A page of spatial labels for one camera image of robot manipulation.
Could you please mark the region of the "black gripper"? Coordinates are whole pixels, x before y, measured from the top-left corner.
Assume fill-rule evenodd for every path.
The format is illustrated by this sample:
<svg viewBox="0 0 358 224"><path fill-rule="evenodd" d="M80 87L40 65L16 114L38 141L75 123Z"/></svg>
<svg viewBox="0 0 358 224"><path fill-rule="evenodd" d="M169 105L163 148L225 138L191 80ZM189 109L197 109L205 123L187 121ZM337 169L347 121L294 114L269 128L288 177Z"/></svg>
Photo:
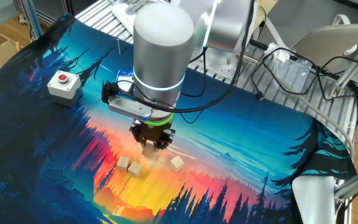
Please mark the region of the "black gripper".
<svg viewBox="0 0 358 224"><path fill-rule="evenodd" d="M145 122L132 123L129 131L142 148L145 147L147 141L153 142L155 152L166 149L175 136L175 130L170 129L170 122L161 126L151 126Z"/></svg>

